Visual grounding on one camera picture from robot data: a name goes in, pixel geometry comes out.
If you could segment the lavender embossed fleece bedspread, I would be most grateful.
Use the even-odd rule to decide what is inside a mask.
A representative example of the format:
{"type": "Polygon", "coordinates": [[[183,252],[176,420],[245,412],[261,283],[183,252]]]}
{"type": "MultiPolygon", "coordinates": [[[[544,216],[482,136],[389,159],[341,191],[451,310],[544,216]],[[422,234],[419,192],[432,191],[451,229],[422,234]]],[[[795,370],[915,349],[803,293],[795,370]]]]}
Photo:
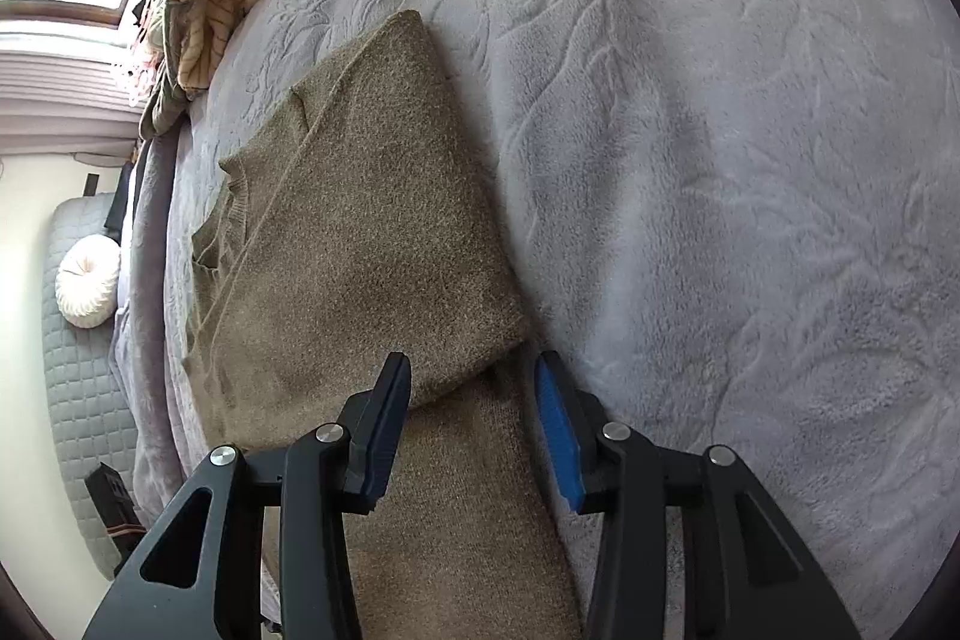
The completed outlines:
{"type": "Polygon", "coordinates": [[[545,341],[654,442],[736,448],[862,635],[958,533],[950,0],[260,0],[179,135],[167,386],[220,161],[402,8],[446,57],[545,341]]]}

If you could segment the round white pleated cushion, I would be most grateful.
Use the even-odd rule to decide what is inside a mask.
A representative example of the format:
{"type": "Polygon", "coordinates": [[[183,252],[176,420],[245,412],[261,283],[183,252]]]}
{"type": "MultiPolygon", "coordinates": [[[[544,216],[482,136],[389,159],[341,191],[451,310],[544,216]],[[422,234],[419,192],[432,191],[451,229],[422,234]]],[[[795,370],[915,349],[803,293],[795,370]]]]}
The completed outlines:
{"type": "Polygon", "coordinates": [[[71,326],[93,330],[116,312],[121,246],[103,234],[76,241],[60,260],[55,302],[71,326]]]}

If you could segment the folded lavender fleece blanket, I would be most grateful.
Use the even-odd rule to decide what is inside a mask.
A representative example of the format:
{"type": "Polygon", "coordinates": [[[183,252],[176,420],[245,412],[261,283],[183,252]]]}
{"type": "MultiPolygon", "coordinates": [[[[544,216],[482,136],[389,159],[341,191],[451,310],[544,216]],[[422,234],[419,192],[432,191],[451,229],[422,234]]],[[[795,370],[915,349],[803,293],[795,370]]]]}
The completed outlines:
{"type": "Polygon", "coordinates": [[[140,148],[130,175],[122,227],[122,261],[110,370],[137,429],[132,494],[143,520],[161,515],[194,471],[202,442],[184,369],[184,280],[176,273],[184,244],[174,239],[174,184],[179,143],[189,136],[181,119],[140,148]]]}

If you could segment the grey quilted headboard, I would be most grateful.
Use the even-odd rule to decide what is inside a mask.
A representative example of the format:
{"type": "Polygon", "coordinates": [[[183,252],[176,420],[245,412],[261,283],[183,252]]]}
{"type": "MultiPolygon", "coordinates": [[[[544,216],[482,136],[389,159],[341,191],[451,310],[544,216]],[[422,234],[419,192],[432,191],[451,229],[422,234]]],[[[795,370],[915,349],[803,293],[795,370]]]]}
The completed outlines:
{"type": "Polygon", "coordinates": [[[137,427],[121,385],[109,367],[112,325],[80,330],[60,314],[55,302],[55,275],[76,241],[103,229],[114,197],[71,198],[52,213],[41,291],[41,344],[44,385],[53,448],[78,531],[94,565],[114,576],[121,554],[107,534],[89,497],[85,479],[101,464],[132,484],[137,427]]]}

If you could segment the pink patterned cloth pile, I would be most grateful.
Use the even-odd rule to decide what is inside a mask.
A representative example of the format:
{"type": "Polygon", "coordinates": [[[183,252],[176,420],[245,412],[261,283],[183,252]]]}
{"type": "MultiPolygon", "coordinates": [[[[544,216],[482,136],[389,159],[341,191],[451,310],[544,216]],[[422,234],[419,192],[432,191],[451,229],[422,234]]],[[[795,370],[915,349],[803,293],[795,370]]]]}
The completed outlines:
{"type": "Polygon", "coordinates": [[[140,107],[153,91],[163,61],[163,16],[166,0],[137,0],[130,8],[132,41],[119,65],[127,89],[127,104],[140,107]]]}

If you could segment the brown knit sweater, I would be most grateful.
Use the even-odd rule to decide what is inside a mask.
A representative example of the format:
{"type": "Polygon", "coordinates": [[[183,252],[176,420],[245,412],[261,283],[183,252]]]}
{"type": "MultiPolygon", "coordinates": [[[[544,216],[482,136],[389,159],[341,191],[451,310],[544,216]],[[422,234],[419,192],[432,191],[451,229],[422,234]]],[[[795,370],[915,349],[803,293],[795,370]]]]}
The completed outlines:
{"type": "Polygon", "coordinates": [[[576,637],[523,419],[529,322],[418,13],[324,58],[221,167],[185,327],[206,440],[295,442],[404,354],[386,498],[347,520],[364,635],[576,637]]]}

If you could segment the lavender pleated curtain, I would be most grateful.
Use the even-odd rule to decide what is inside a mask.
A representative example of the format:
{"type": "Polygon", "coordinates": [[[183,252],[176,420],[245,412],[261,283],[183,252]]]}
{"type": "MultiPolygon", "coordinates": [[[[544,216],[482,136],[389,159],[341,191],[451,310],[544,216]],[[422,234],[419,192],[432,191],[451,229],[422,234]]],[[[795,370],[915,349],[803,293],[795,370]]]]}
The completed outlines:
{"type": "Polygon", "coordinates": [[[104,28],[5,21],[3,154],[128,156],[143,110],[132,60],[104,28]]]}

